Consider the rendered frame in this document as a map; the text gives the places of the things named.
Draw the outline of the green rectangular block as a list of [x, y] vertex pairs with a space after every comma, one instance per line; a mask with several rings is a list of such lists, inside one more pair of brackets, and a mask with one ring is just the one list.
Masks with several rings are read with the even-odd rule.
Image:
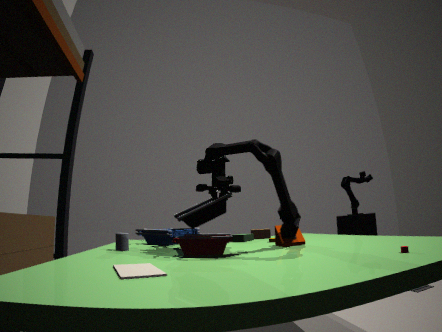
[[233, 242], [245, 242], [245, 241], [250, 241], [250, 240], [254, 240], [254, 234], [236, 234], [236, 235], [232, 235], [233, 237]]

